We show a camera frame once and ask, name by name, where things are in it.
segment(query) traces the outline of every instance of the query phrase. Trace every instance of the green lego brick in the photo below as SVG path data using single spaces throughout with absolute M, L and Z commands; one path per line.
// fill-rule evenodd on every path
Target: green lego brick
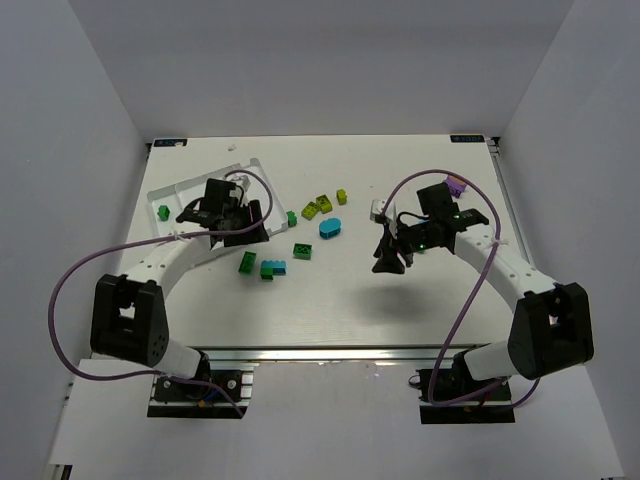
M 318 206 L 313 202 L 309 202 L 309 205 L 304 207 L 304 209 L 302 210 L 302 216 L 307 220 L 311 220 L 316 216 L 316 213 L 318 213 L 318 211 Z
M 331 205 L 329 197 L 327 197 L 326 195 L 320 195 L 318 198 L 316 198 L 316 203 L 318 204 L 318 207 L 320 207 L 320 211 L 322 213 L 329 213 L 331 210 L 333 210 L 333 205 Z
M 244 252 L 244 257 L 240 262 L 240 268 L 238 272 L 244 275 L 251 275 L 253 271 L 253 265 L 256 263 L 256 254 L 253 252 Z
M 160 205 L 158 208 L 158 218 L 163 222 L 169 220 L 169 215 L 171 215 L 171 211 L 169 211 L 169 207 L 166 205 Z
M 293 256 L 304 260 L 311 260 L 311 245 L 306 243 L 296 243 L 293 246 Z
M 343 189 L 336 191 L 336 198 L 338 199 L 338 205 L 344 205 L 347 203 L 347 192 Z
M 287 212 L 287 220 L 289 221 L 290 227 L 295 227 L 298 224 L 298 217 L 291 211 Z
M 273 268 L 261 268 L 260 277 L 263 280 L 273 280 Z

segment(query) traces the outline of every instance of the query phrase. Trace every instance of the blue oval block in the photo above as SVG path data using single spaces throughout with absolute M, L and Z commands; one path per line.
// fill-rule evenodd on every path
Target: blue oval block
M 335 237 L 340 233 L 342 222 L 337 218 L 328 218 L 327 220 L 320 222 L 320 226 L 318 228 L 320 230 L 320 236 L 326 240 L 331 237 Z

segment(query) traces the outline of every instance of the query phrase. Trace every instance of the lego brick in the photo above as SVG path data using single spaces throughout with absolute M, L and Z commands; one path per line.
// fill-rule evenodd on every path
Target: lego brick
M 450 175 L 447 176 L 447 178 L 443 183 L 449 188 L 449 193 L 451 193 L 451 196 L 456 198 L 460 198 L 460 195 L 462 195 L 462 192 L 464 192 L 465 189 L 467 188 L 466 183 L 459 183 L 458 181 L 454 180 L 453 177 L 451 177 Z
M 298 217 L 292 211 L 287 212 L 287 220 L 289 222 L 289 227 L 295 227 L 298 224 Z
M 273 280 L 273 268 L 261 268 L 260 277 L 263 280 Z
M 318 206 L 313 202 L 309 202 L 309 204 L 306 207 L 304 207 L 304 209 L 302 210 L 302 216 L 307 220 L 311 220 L 313 217 L 316 216 L 318 211 L 319 211 Z
M 256 254 L 253 252 L 244 252 L 242 261 L 240 262 L 240 268 L 238 272 L 244 275 L 251 275 L 253 271 L 253 265 L 256 263 Z
M 466 188 L 467 184 L 466 182 L 463 182 L 462 180 L 460 180 L 458 177 L 454 177 L 453 175 L 449 175 L 448 178 L 450 180 L 453 180 L 454 182 L 456 182 L 459 185 L 463 185 L 464 188 Z
M 286 275 L 287 274 L 287 262 L 284 260 L 263 260 L 260 264 L 260 271 L 265 268 L 273 270 L 274 275 Z
M 344 205 L 347 203 L 347 192 L 343 189 L 336 191 L 336 198 L 338 199 L 338 205 Z
M 166 205 L 160 205 L 160 207 L 158 208 L 158 218 L 163 222 L 166 222 L 167 220 L 169 220 L 169 215 L 171 215 L 169 207 L 167 207 Z
M 324 222 L 320 222 L 320 226 L 318 230 L 320 231 L 320 236 L 325 240 L 328 240 L 332 237 L 335 237 L 340 233 L 342 228 L 342 222 L 337 218 L 329 218 Z
M 318 198 L 316 198 L 316 204 L 318 204 L 318 208 L 322 213 L 329 213 L 331 210 L 333 210 L 333 205 L 331 205 L 329 197 L 327 197 L 326 195 L 320 195 Z
M 311 260 L 311 245 L 306 243 L 296 243 L 293 246 L 293 256 L 304 260 Z

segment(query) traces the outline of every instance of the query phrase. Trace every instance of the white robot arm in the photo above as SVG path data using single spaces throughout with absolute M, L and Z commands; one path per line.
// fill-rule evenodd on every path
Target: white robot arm
M 161 244 L 123 274 L 104 275 L 98 281 L 91 327 L 94 352 L 168 375 L 208 379 L 206 356 L 170 338 L 165 300 L 182 275 L 218 241 L 231 247 L 269 240 L 263 225 L 248 228 L 263 218 L 260 202 L 247 198 L 248 186 L 246 175 L 209 179 L 204 196 L 176 218 L 182 223 L 180 234 L 202 231 L 207 235 Z M 247 231 L 216 235 L 243 229 Z
M 447 248 L 482 272 L 496 243 L 489 221 L 475 209 L 460 211 L 445 184 L 417 194 L 424 216 L 412 226 L 402 222 L 393 202 L 385 209 L 384 200 L 373 201 L 371 219 L 384 229 L 373 272 L 403 274 L 414 253 L 434 247 Z M 468 383 L 516 374 L 534 380 L 590 360 L 593 337 L 584 289 L 559 284 L 508 245 L 497 243 L 486 279 L 514 314 L 511 332 L 505 341 L 456 355 L 457 376 Z

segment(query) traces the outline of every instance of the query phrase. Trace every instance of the white enclosure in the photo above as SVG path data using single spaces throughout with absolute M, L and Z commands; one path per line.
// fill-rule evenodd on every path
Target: white enclosure
M 502 137 L 533 260 L 589 292 L 588 372 L 625 474 L 640 478 L 637 2 L 5 3 L 2 478 L 41 477 L 71 378 L 48 297 L 76 259 L 126 237 L 145 141 L 451 132 Z M 92 285 L 117 260 L 65 290 L 59 334 L 75 362 L 89 353 Z

